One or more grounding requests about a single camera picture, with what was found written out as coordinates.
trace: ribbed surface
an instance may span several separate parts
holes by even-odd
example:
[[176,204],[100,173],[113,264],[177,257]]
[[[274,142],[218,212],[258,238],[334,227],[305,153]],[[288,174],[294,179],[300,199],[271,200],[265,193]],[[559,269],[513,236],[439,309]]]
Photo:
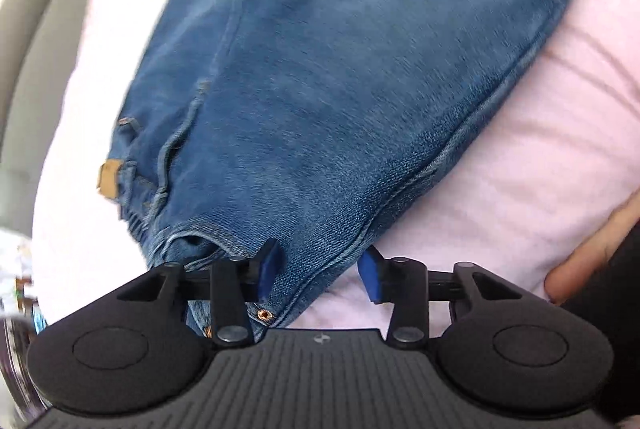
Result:
[[324,333],[271,330],[257,346],[218,354],[193,389],[154,411],[92,421],[52,410],[32,427],[605,429],[610,426],[591,412],[557,421],[523,421],[481,411],[447,389],[424,355],[389,348],[374,330]]

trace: leather patch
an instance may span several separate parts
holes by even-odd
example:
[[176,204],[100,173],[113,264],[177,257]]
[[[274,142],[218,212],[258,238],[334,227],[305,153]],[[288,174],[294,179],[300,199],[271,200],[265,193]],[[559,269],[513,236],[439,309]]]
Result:
[[113,158],[107,160],[100,167],[98,192],[110,200],[115,200],[118,197],[118,170],[120,167],[122,167],[122,160]]

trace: human hand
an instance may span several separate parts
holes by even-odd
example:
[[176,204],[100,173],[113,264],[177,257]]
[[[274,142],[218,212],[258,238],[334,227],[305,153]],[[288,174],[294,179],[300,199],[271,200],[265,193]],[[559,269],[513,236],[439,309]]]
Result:
[[545,279],[545,290],[555,304],[566,301],[580,290],[611,256],[640,220],[640,189],[617,207],[606,224],[583,242]]

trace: pink fabric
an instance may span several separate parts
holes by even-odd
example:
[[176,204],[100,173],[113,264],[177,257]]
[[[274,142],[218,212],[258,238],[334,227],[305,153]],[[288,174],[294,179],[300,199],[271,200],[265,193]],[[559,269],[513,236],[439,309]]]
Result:
[[[34,215],[34,279],[49,322],[145,271],[95,181],[165,1],[91,1]],[[640,0],[573,0],[459,165],[376,245],[435,270],[474,261],[542,294],[547,271],[639,186]],[[293,327],[385,332],[389,318],[352,268]],[[435,305],[431,319],[436,335],[447,326],[446,305]]]
[[[473,261],[543,295],[546,273],[640,186],[640,0],[573,0],[544,52],[440,185],[376,243],[434,270]],[[384,330],[351,269],[294,326]],[[431,311],[432,335],[449,324]]]

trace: blue denim jeans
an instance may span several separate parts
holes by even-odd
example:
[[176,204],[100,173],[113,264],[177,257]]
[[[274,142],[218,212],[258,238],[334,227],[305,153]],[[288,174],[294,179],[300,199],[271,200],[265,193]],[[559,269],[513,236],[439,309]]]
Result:
[[114,130],[122,218],[149,266],[277,238],[248,307],[284,326],[453,167],[567,1],[169,0]]

